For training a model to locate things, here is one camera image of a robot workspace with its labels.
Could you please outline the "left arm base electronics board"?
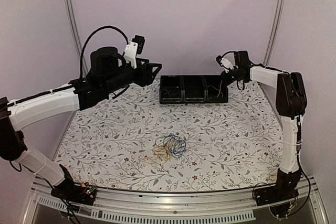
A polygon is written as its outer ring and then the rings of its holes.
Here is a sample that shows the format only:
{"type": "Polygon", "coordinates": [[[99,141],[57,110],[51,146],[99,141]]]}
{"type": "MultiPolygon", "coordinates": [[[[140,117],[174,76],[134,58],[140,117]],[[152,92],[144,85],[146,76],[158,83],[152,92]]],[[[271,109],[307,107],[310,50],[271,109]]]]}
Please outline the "left arm base electronics board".
{"type": "Polygon", "coordinates": [[[92,206],[96,199],[97,192],[93,186],[87,184],[82,186],[65,179],[58,186],[53,187],[51,195],[64,201],[92,206]]]}

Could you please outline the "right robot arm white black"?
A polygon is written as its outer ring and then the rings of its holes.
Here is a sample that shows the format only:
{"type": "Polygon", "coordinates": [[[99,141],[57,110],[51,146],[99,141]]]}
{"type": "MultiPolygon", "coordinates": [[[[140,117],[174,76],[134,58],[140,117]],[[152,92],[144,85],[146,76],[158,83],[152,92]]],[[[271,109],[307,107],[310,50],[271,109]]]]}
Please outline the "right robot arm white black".
{"type": "Polygon", "coordinates": [[[224,68],[220,74],[224,85],[254,81],[276,91],[276,110],[282,123],[283,148],[276,186],[272,188],[271,196],[276,201],[282,201],[291,194],[292,187],[296,187],[303,174],[299,154],[308,101],[302,75],[252,63],[247,51],[228,51],[217,56],[216,61],[224,68]]]}

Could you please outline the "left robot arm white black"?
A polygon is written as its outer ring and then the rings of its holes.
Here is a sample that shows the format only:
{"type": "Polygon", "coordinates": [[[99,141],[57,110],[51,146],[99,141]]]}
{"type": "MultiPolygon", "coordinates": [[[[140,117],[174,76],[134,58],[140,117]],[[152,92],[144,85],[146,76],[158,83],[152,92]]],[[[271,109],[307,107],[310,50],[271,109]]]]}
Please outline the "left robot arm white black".
{"type": "Polygon", "coordinates": [[[132,83],[140,87],[152,84],[162,65],[137,58],[140,53],[135,42],[128,44],[123,54],[115,47],[99,48],[90,55],[91,68],[85,77],[31,97],[1,98],[1,158],[43,177],[67,200],[75,199],[79,186],[66,168],[26,144],[22,130],[56,115],[94,107],[110,94],[117,98],[132,83]]]}

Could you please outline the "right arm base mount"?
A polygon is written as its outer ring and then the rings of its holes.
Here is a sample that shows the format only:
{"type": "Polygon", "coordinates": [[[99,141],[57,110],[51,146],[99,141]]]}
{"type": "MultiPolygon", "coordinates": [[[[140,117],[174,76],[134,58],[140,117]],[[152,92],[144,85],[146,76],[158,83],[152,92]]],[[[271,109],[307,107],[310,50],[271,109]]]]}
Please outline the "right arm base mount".
{"type": "Polygon", "coordinates": [[[253,199],[257,206],[275,204],[270,207],[271,214],[279,219],[287,218],[294,209],[299,196],[297,184],[301,178],[301,173],[283,173],[278,171],[275,185],[254,188],[253,199]]]}

